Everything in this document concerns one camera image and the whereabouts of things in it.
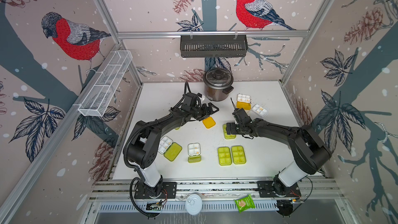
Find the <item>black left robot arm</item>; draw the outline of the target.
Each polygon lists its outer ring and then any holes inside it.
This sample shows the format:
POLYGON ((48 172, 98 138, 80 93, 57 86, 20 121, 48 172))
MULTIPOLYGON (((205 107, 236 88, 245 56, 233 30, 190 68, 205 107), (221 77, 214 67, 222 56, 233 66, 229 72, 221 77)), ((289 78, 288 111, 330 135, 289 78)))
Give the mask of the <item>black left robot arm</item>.
POLYGON ((137 172, 146 186, 158 187, 162 184, 163 177, 154 161, 161 138, 190 121, 202 121, 218 111, 219 108, 212 103, 204 103, 201 106, 180 103, 177 107, 172 107, 168 115, 160 119, 137 122, 123 147, 124 164, 137 172))

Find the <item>large green pillbox front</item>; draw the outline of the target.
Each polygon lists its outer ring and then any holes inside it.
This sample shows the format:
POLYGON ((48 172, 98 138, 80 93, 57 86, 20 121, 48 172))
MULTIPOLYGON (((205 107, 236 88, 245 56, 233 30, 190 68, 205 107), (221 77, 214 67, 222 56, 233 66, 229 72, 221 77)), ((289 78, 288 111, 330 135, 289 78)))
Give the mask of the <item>large green pillbox front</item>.
POLYGON ((246 156, 243 146, 232 146, 231 147, 232 159, 234 164, 245 164, 246 156))

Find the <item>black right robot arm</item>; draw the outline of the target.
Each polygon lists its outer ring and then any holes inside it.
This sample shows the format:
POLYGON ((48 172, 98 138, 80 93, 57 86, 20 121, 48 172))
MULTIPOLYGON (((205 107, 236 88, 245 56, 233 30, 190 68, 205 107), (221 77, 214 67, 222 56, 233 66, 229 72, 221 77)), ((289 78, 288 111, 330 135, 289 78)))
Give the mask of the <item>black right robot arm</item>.
POLYGON ((244 138, 268 138, 290 147, 294 161, 273 179, 273 191, 285 195, 294 184, 308 175, 314 175, 331 158, 332 152, 315 130, 309 125, 289 127, 251 119, 243 109, 233 112, 234 122, 226 124, 228 135, 244 138))

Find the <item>green snack packet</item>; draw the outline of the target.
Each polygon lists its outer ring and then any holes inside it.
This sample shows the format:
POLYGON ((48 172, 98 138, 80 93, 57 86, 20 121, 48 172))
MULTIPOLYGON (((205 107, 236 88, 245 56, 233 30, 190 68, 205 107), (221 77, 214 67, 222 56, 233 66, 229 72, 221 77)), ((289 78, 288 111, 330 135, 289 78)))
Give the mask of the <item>green snack packet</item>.
POLYGON ((242 213, 243 211, 246 211, 248 209, 254 209, 256 208, 255 203, 253 201, 253 198, 251 195, 247 195, 243 198, 234 200, 235 205, 237 206, 238 212, 242 213))

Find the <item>clear white pillbox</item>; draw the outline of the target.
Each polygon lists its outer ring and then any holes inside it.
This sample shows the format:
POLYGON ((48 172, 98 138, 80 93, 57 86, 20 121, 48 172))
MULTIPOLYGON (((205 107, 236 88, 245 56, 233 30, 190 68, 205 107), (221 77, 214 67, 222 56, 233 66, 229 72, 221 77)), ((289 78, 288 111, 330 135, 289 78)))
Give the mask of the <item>clear white pillbox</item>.
POLYGON ((268 114, 268 110, 265 109, 263 106, 259 105, 259 104, 255 104, 251 110, 256 113, 258 116, 260 116, 261 118, 264 118, 267 114, 268 114))

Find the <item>silver rice cooker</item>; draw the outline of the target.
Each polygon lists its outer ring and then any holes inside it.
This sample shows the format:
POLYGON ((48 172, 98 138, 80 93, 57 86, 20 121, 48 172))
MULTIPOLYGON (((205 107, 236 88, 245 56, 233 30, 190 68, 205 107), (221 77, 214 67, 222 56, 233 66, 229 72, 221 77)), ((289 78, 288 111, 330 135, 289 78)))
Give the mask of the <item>silver rice cooker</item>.
POLYGON ((210 101, 220 102, 225 100, 234 90, 232 73, 224 68, 213 68, 203 76, 205 95, 210 101))

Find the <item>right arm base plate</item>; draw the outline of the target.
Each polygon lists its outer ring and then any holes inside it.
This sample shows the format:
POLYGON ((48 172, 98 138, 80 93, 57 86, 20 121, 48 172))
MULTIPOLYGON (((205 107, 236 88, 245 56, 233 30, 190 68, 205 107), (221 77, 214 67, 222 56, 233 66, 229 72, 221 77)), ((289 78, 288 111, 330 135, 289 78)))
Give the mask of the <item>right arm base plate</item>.
POLYGON ((276 181, 257 181, 255 191, 261 198, 300 198, 302 196, 297 183, 286 187, 283 183, 276 181))

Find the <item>white round lid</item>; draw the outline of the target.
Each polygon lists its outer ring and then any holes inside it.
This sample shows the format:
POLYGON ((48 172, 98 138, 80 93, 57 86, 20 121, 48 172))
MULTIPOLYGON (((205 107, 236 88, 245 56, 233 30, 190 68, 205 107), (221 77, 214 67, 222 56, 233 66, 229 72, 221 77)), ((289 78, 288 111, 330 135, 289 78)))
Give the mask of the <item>white round lid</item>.
POLYGON ((185 209, 190 215, 198 215, 201 212, 202 208, 203 201, 199 195, 191 194, 187 197, 185 202, 185 209))

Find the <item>yellow pillbox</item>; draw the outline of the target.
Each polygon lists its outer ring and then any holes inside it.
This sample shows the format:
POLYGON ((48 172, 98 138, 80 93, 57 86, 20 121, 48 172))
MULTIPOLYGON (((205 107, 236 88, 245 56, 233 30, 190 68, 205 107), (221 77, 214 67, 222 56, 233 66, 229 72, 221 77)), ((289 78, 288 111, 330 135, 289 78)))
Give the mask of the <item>yellow pillbox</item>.
POLYGON ((236 99, 237 99, 237 104, 236 104, 237 108, 241 108, 241 109, 244 109, 247 111, 251 110, 251 96, 250 95, 239 93, 237 95, 236 99))
POLYGON ((202 123, 205 126, 205 128, 207 128, 207 129, 210 129, 216 125, 216 122, 214 121, 214 119, 212 117, 208 117, 208 118, 202 120, 202 123))

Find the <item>small green pillbox front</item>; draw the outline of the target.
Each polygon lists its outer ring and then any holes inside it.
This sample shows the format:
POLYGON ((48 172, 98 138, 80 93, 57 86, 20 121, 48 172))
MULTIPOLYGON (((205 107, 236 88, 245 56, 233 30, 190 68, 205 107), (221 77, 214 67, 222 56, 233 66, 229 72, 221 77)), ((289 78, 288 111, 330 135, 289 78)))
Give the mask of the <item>small green pillbox front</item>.
POLYGON ((201 146, 199 143, 191 143, 188 145, 188 162, 197 163, 201 162, 201 146))

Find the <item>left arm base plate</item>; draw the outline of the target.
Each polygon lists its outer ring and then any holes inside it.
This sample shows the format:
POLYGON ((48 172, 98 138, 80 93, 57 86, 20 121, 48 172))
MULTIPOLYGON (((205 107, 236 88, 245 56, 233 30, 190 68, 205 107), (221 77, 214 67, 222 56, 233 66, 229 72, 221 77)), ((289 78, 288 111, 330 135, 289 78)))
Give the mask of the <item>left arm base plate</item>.
POLYGON ((175 199, 176 192, 176 182, 158 183, 154 188, 145 183, 137 183, 132 189, 134 199, 175 199))

